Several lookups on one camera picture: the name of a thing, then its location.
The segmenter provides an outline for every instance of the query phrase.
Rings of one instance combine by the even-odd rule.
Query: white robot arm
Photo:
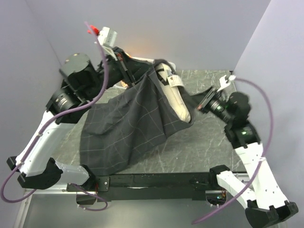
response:
[[[226,77],[226,84],[235,77]],[[221,88],[225,88],[221,78]],[[207,91],[193,95],[197,109],[203,113],[212,112],[224,121],[225,134],[236,154],[243,162],[249,178],[252,178],[259,162],[260,169],[252,182],[253,190],[247,189],[238,202],[245,209],[246,217],[253,228],[266,228],[287,220],[298,212],[294,202],[289,202],[279,188],[267,160],[263,156],[263,144],[248,120],[250,112],[249,98],[240,92],[234,92],[228,99],[222,98],[222,89],[211,87]],[[209,183],[222,187],[236,196],[245,184],[236,178],[225,165],[213,167],[209,172]]]
[[[133,86],[155,64],[153,59],[131,58],[120,48],[113,47],[117,33],[112,29],[103,27],[99,31],[94,26],[91,26],[91,28],[97,35],[98,41],[107,56],[107,63],[110,68],[107,88],[121,80],[129,86]],[[60,68],[60,73],[64,78],[62,88],[57,90],[49,100],[41,123],[24,151],[19,156],[10,157],[7,160],[12,170],[16,165],[20,165],[18,171],[21,174],[18,181],[23,188],[44,190],[56,183],[74,183],[86,190],[90,189],[94,183],[95,177],[86,166],[66,165],[52,158],[58,144],[88,109],[71,113],[51,123],[39,137],[24,162],[21,162],[21,160],[47,121],[62,111],[86,104],[86,101],[92,100],[98,94],[104,76],[102,63],[99,66],[95,71],[87,55],[76,53],[71,55]],[[163,60],[157,65],[157,69],[159,71],[163,69],[159,75],[162,77],[160,80],[165,81],[169,72],[171,74],[175,72],[175,65]],[[177,87],[163,85],[161,81],[162,89],[177,115],[181,120],[190,121],[189,111]]]

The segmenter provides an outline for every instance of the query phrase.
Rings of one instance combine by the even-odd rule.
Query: plaid fabric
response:
[[[179,90],[183,99],[189,96],[184,88]],[[171,135],[192,126],[195,110],[188,109],[190,123],[178,118],[151,68],[140,83],[89,110],[81,133],[80,163],[98,176],[122,171]]]

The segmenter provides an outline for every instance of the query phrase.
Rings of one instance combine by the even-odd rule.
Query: cable tie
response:
[[[264,161],[266,161],[266,157],[259,157],[259,162],[264,162]]]
[[[22,161],[18,161],[18,162],[16,162],[16,166],[17,165],[24,165],[24,161],[22,162]]]

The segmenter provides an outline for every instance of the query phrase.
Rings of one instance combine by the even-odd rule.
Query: white wall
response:
[[[45,104],[60,85],[59,62],[23,0],[0,6],[0,184],[9,174],[6,160],[19,155],[40,123]],[[8,183],[9,199],[23,195],[16,181]],[[11,228],[19,204],[0,200],[0,227]]]
[[[235,74],[253,80],[268,93],[274,110],[275,133],[267,156],[275,177],[299,214],[289,227],[303,227],[304,188],[304,2],[272,0],[240,58]],[[263,139],[269,120],[262,97],[237,84],[251,95],[251,119]]]
[[[61,61],[75,52],[100,61],[84,21],[118,32],[133,56],[180,69],[233,70],[270,0],[26,0]]]

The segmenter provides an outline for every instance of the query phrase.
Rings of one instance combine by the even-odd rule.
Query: marble table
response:
[[[199,93],[211,85],[219,87],[219,78],[229,71],[178,70],[190,94]],[[227,88],[230,94],[234,85]],[[99,103],[123,92],[120,88],[108,89]],[[80,134],[86,114],[60,143],[53,157],[65,164],[79,164]],[[212,114],[197,114],[194,125],[171,136],[166,143],[154,148],[137,164],[120,173],[208,172],[209,168],[226,165],[232,171],[244,172],[245,167],[233,151],[224,134],[224,123]]]

